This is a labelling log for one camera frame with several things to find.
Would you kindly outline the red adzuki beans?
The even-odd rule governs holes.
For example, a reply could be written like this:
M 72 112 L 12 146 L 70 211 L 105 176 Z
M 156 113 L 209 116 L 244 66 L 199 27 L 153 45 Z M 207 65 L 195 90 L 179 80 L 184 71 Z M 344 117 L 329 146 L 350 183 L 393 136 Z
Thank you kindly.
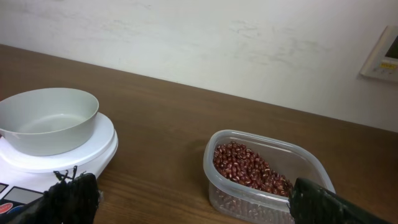
M 260 154 L 245 144 L 231 141 L 218 144 L 213 153 L 215 169 L 226 179 L 252 189 L 288 197 L 293 184 L 271 169 Z

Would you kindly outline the white digital kitchen scale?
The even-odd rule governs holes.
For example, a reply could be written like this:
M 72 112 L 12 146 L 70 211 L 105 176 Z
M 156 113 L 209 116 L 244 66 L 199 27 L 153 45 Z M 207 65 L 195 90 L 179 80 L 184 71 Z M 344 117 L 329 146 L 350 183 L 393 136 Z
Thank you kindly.
M 14 149 L 1 138 L 1 215 L 16 212 L 43 196 L 58 182 L 55 170 L 73 175 L 104 171 L 118 148 L 118 135 L 111 120 L 102 113 L 95 118 L 95 130 L 80 147 L 53 156 L 30 156 Z

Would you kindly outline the clear plastic container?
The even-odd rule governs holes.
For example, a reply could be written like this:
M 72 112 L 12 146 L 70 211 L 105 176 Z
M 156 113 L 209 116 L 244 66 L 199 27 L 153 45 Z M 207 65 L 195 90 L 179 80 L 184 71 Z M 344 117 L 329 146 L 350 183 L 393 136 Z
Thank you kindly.
M 334 191 L 320 161 L 305 149 L 241 131 L 212 135 L 203 168 L 212 206 L 253 223 L 293 223 L 288 199 L 299 177 Z

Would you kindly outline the white wall control panel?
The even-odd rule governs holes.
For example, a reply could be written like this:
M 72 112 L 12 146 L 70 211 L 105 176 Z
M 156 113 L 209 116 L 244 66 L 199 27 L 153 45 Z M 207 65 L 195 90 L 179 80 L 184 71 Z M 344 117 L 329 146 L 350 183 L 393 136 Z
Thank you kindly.
M 387 26 L 384 29 L 359 74 L 397 82 L 397 26 Z

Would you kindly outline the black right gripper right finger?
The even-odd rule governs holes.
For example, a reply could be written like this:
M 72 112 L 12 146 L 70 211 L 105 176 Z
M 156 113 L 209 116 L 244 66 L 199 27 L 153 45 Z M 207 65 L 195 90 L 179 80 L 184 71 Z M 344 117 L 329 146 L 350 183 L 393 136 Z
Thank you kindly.
M 289 196 L 295 224 L 389 224 L 311 180 L 298 178 Z

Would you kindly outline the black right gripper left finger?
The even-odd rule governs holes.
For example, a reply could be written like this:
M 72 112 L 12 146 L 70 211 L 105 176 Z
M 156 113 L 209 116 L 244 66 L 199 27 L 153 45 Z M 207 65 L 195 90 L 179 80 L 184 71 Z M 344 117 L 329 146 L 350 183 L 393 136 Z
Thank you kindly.
M 93 224 L 100 202 L 96 176 L 82 173 L 76 176 L 55 171 L 58 182 L 44 195 L 16 212 L 1 217 L 2 224 Z

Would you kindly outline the grey round bowl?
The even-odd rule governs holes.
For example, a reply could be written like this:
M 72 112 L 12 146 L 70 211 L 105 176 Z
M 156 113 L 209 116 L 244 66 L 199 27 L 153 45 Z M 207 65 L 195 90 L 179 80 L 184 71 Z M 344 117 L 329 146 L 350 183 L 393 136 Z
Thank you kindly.
M 93 135 L 100 104 L 83 90 L 43 88 L 1 101 L 1 136 L 17 151 L 51 156 L 71 151 Z

